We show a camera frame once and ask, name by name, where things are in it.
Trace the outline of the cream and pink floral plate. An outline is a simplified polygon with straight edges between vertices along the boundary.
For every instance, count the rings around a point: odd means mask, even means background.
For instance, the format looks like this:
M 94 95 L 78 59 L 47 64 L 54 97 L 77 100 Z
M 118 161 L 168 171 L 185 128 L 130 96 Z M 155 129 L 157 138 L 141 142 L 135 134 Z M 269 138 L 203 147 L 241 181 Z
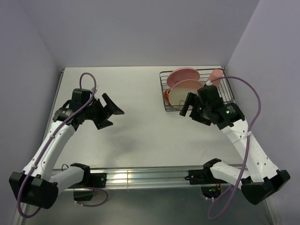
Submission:
M 183 105 L 188 93 L 197 93 L 197 90 L 202 88 L 203 85 L 196 80 L 184 80 L 182 82 L 177 83 L 172 87 L 169 93 L 169 103 L 172 106 Z

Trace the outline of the orange and black teacup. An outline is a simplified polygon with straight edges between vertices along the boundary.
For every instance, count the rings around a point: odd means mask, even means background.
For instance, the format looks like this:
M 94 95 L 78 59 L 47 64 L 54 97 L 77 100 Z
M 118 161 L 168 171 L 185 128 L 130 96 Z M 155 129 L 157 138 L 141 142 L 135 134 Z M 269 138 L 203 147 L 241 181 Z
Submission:
M 169 101 L 169 94 L 171 92 L 172 89 L 167 89 L 164 91 L 164 99 Z

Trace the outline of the pink plastic cup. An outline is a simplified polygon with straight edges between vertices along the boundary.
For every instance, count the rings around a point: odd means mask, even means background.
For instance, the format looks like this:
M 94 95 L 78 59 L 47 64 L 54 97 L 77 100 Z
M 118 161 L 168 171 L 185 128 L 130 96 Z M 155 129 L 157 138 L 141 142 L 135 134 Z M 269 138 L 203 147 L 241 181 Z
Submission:
M 218 79 L 220 77 L 223 77 L 223 71 L 221 69 L 214 69 L 211 72 L 207 81 L 211 82 L 214 86 L 218 87 L 221 82 L 221 79 Z

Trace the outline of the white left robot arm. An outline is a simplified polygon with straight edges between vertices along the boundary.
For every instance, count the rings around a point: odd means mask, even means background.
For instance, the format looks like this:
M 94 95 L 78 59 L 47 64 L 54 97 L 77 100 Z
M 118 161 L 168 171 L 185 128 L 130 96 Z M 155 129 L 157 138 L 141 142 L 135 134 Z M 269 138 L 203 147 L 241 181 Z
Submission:
M 52 175 L 52 171 L 65 145 L 86 120 L 91 120 L 100 130 L 113 125 L 109 121 L 112 115 L 124 114 L 107 94 L 102 98 L 106 105 L 102 105 L 92 91 L 76 88 L 71 99 L 55 112 L 49 132 L 33 159 L 21 172 L 13 172 L 9 177 L 18 204 L 48 209 L 65 189 L 91 183 L 88 165 L 73 163 L 56 175 Z

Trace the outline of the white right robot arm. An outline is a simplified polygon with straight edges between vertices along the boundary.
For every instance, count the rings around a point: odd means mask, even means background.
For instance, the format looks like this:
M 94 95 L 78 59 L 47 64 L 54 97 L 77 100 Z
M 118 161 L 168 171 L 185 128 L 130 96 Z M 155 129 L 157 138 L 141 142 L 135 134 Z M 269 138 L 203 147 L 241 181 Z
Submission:
M 204 86 L 196 94 L 188 93 L 180 115 L 185 116 L 190 107 L 192 120 L 207 126 L 216 125 L 246 161 L 243 172 L 218 158 L 212 159 L 202 169 L 188 172 L 185 180 L 191 185 L 221 180 L 237 185 L 244 197 L 257 205 L 280 190 L 291 178 L 288 171 L 280 170 L 263 151 L 240 108 L 235 103 L 224 104 L 215 86 Z

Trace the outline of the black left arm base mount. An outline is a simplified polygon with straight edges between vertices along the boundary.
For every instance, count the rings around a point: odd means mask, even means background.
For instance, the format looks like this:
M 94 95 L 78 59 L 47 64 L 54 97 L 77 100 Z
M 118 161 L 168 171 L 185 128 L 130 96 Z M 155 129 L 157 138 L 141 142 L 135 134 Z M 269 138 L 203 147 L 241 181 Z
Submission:
M 91 173 L 87 183 L 79 183 L 72 185 L 73 189 L 85 189 L 85 190 L 74 190 L 73 198 L 78 202 L 88 202 L 94 197 L 96 190 L 94 188 L 104 188 L 106 185 L 107 173 Z

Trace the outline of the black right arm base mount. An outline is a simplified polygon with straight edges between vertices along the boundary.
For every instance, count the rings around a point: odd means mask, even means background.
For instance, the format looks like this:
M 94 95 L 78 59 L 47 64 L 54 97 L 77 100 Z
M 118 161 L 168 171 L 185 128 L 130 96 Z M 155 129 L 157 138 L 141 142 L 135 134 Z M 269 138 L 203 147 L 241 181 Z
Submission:
M 221 181 L 215 179 L 207 169 L 189 170 L 184 179 L 190 185 L 201 185 L 205 197 L 216 198 L 221 194 Z

